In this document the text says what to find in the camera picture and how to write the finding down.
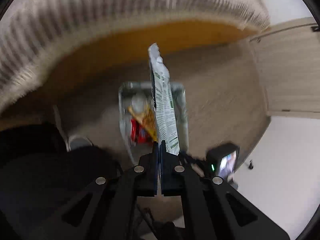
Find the beige floor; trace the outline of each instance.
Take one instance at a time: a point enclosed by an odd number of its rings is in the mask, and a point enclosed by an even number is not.
[[[242,163],[269,124],[254,62],[244,43],[183,51],[164,56],[164,63],[171,80],[186,88],[189,152],[204,157],[210,147],[232,141],[240,146],[238,163]],[[109,70],[58,105],[63,128],[69,135],[85,135],[109,149],[129,168],[132,164],[119,131],[118,89],[122,82],[149,78],[147,61]],[[151,207],[158,220],[182,214],[178,197],[138,201]]]

